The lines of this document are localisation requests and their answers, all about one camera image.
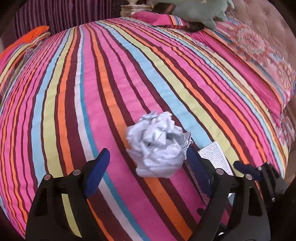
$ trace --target bed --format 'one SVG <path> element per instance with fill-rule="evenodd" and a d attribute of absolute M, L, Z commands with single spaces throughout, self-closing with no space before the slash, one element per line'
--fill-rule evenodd
<path fill-rule="evenodd" d="M 1 55 L 0 205 L 22 236 L 43 176 L 81 169 L 108 148 L 110 165 L 88 199 L 107 239 L 188 240 L 205 205 L 186 167 L 170 179 L 141 178 L 126 152 L 126 127 L 153 110 L 171 112 L 197 149 L 217 140 L 230 164 L 270 161 L 285 175 L 295 139 L 288 45 L 296 40 L 269 2 L 234 4 L 236 18 L 251 28 L 230 18 L 215 31 L 191 33 L 142 16 L 114 18 L 53 36 L 43 26 Z M 239 45 L 242 28 L 264 53 L 249 55 Z"/>

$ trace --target brown leather object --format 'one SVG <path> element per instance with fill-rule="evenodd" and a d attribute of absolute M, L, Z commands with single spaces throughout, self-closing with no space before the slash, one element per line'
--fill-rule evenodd
<path fill-rule="evenodd" d="M 232 0 L 235 17 L 266 39 L 296 70 L 296 37 L 268 0 Z"/>

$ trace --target light blue stripe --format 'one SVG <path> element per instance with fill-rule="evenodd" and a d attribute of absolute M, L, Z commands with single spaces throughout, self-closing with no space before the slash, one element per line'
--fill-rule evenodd
<path fill-rule="evenodd" d="M 274 142 L 272 141 L 272 137 L 271 137 L 271 133 L 270 131 L 268 130 L 267 126 L 266 126 L 266 122 L 263 120 L 262 116 L 260 115 L 260 113 L 258 113 L 258 111 L 253 107 L 253 105 L 251 104 L 251 102 L 249 101 L 249 99 L 243 94 L 241 93 L 241 91 L 215 66 L 213 65 L 210 60 L 205 57 L 204 55 L 202 55 L 198 50 L 196 50 L 195 48 L 193 48 L 192 46 L 190 46 L 189 44 L 187 44 L 185 41 L 177 38 L 177 37 L 174 37 L 173 35 L 165 32 L 162 30 L 162 28 L 158 28 L 158 27 L 153 27 L 151 26 L 150 24 L 146 24 L 142 21 L 138 21 L 138 20 L 135 20 L 135 19 L 128 19 L 129 21 L 132 21 L 132 22 L 136 22 L 136 23 L 140 23 L 140 24 L 143 24 L 143 25 L 146 25 L 146 26 L 150 26 L 152 28 L 154 28 L 155 30 L 165 34 L 166 36 L 170 37 L 170 38 L 173 38 L 175 39 L 176 41 L 178 41 L 179 43 L 181 43 L 182 45 L 188 47 L 189 49 L 191 49 L 194 53 L 196 53 L 200 58 L 202 58 L 213 70 L 215 70 L 217 72 L 217 74 L 219 74 L 221 76 L 221 78 L 223 78 L 227 84 L 244 100 L 244 102 L 246 103 L 246 105 L 250 108 L 250 110 L 252 111 L 252 113 L 256 116 L 256 118 L 258 119 L 259 123 L 261 124 L 264 132 L 265 132 L 265 135 L 269 141 L 269 144 L 270 144 L 270 147 L 272 149 L 272 152 L 274 154 L 274 157 L 275 157 L 275 160 L 278 164 L 278 167 L 280 169 L 280 172 L 281 172 L 281 175 L 283 177 L 284 175 L 284 172 L 283 172 L 283 166 L 282 166 L 282 163 L 280 161 L 280 157 L 279 157 L 279 154 L 276 150 L 276 147 L 275 147 L 275 144 Z"/>
<path fill-rule="evenodd" d="M 45 76 L 42 80 L 39 92 L 36 95 L 36 102 L 34 106 L 34 115 L 32 120 L 32 155 L 33 155 L 33 164 L 35 169 L 36 178 L 38 180 L 38 185 L 40 184 L 43 176 L 46 174 L 45 171 L 45 161 L 42 153 L 41 146 L 41 115 L 42 115 L 42 104 L 45 98 L 45 91 L 48 88 L 48 84 L 52 78 L 57 59 L 59 58 L 70 33 L 70 29 L 67 30 L 65 36 L 59 45 L 55 55 L 53 56 L 51 62 L 49 63 Z"/>
<path fill-rule="evenodd" d="M 87 138 L 88 138 L 89 144 L 91 146 L 93 156 L 97 157 L 99 154 L 99 151 L 96 147 L 96 144 L 95 144 L 95 141 L 93 138 L 93 133 L 91 132 L 89 119 L 88 119 L 87 112 L 86 112 L 86 106 L 85 106 L 85 102 L 84 102 L 84 90 L 83 90 L 83 81 L 84 81 L 84 78 L 83 78 L 83 73 L 84 73 L 83 39 L 84 39 L 84 33 L 83 33 L 83 30 L 81 29 L 81 26 L 79 27 L 79 30 L 80 30 L 81 38 L 82 38 L 81 75 L 80 75 L 81 108 L 82 108 L 82 113 L 83 113 L 83 117 L 84 117 L 84 126 L 86 129 Z M 143 241 L 150 241 L 148 236 L 145 234 L 145 232 L 142 230 L 142 228 L 138 225 L 137 221 L 135 220 L 135 218 L 133 217 L 133 215 L 131 214 L 131 212 L 127 208 L 127 206 L 124 204 L 123 200 L 121 199 L 120 195 L 118 194 L 118 192 L 117 192 L 116 188 L 114 187 L 107 172 L 104 174 L 103 179 L 104 179 L 105 183 L 107 184 L 107 187 L 110 189 L 110 192 L 111 192 L 112 196 L 114 197 L 114 199 L 116 200 L 122 213 L 128 219 L 128 221 L 130 222 L 133 229 L 138 233 L 138 235 L 143 239 Z"/>
<path fill-rule="evenodd" d="M 112 27 L 105 25 L 101 22 L 97 24 L 108 29 L 111 34 L 126 48 L 134 57 L 134 59 L 141 66 L 141 69 L 149 79 L 149 81 L 156 88 L 157 92 L 168 104 L 173 114 L 179 119 L 185 130 L 192 132 L 192 138 L 199 148 L 204 148 L 208 144 L 212 143 L 205 130 L 196 121 L 194 116 L 186 109 L 184 104 L 177 98 L 172 92 L 168 84 L 164 79 L 156 72 L 151 62 L 142 54 L 142 52 L 123 38 L 116 30 Z"/>
<path fill-rule="evenodd" d="M 4 214 L 6 215 L 6 217 L 8 218 L 8 220 L 10 221 L 9 217 L 8 217 L 8 214 L 6 212 L 6 209 L 4 207 L 4 203 L 3 203 L 3 200 L 2 200 L 2 197 L 0 196 L 0 207 L 2 208 Z"/>

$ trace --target white stripe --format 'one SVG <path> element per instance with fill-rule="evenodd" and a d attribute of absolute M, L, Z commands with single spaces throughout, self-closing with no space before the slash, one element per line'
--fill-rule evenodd
<path fill-rule="evenodd" d="M 82 112 L 82 107 L 81 107 L 81 99 L 80 99 L 80 85 L 82 84 L 80 82 L 80 77 L 81 77 L 81 51 L 82 51 L 82 43 L 83 43 L 83 31 L 81 29 L 81 26 L 79 26 L 80 30 L 80 43 L 79 43 L 79 48 L 78 48 L 78 53 L 77 53 L 77 69 L 76 69 L 76 76 L 75 76 L 75 87 L 74 87 L 74 103 L 75 103 L 75 111 L 76 111 L 76 116 L 77 116 L 77 124 L 78 124 L 78 132 L 82 144 L 82 148 L 84 151 L 84 155 L 87 161 L 93 160 L 94 155 L 91 150 L 91 145 L 89 143 L 87 134 L 86 134 L 86 129 L 84 125 L 84 117 L 83 117 L 83 112 Z"/>
<path fill-rule="evenodd" d="M 99 189 L 105 198 L 106 202 L 108 203 L 112 213 L 117 218 L 123 229 L 126 233 L 130 236 L 132 240 L 141 241 L 143 240 L 135 229 L 131 226 L 130 222 L 126 218 L 126 216 L 121 211 L 120 207 L 118 206 L 116 200 L 113 198 L 112 193 L 110 192 L 107 184 L 105 183 L 104 179 L 100 182 Z"/>

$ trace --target plush toy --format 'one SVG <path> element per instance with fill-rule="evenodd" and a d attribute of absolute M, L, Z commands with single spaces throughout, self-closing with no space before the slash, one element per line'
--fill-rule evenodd
<path fill-rule="evenodd" d="M 154 6 L 159 2 L 176 5 L 171 15 L 190 22 L 202 22 L 209 28 L 216 28 L 215 17 L 227 20 L 225 11 L 228 4 L 234 8 L 232 0 L 154 0 Z"/>

